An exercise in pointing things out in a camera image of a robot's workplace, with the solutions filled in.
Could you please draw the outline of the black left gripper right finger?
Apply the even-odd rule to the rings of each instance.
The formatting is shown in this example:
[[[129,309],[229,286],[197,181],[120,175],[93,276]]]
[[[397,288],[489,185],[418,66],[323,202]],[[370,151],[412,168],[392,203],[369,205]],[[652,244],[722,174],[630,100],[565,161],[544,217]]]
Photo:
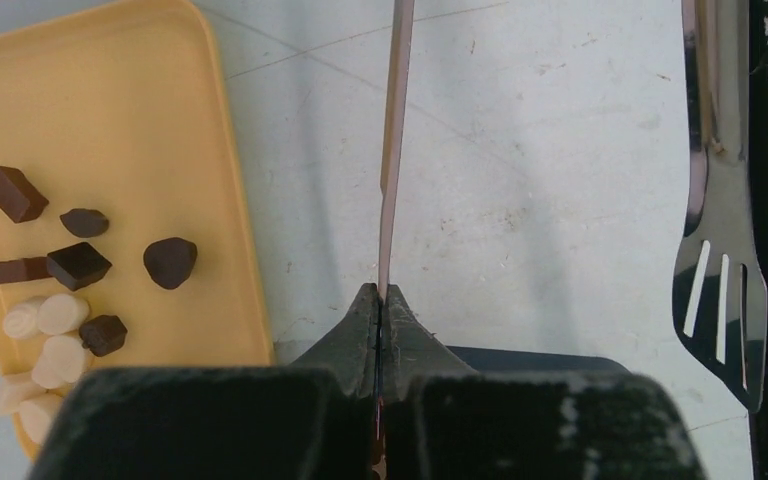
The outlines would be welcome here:
[[[403,401],[416,377],[475,373],[416,318],[401,289],[389,285],[381,305],[381,395]]]

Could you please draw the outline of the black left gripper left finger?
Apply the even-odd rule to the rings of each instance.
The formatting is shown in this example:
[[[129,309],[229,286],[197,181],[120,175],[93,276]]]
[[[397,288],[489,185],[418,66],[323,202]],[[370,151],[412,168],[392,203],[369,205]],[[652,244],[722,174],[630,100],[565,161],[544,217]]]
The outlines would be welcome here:
[[[344,395],[369,397],[374,389],[379,313],[377,286],[363,284],[342,320],[290,366],[324,370]]]

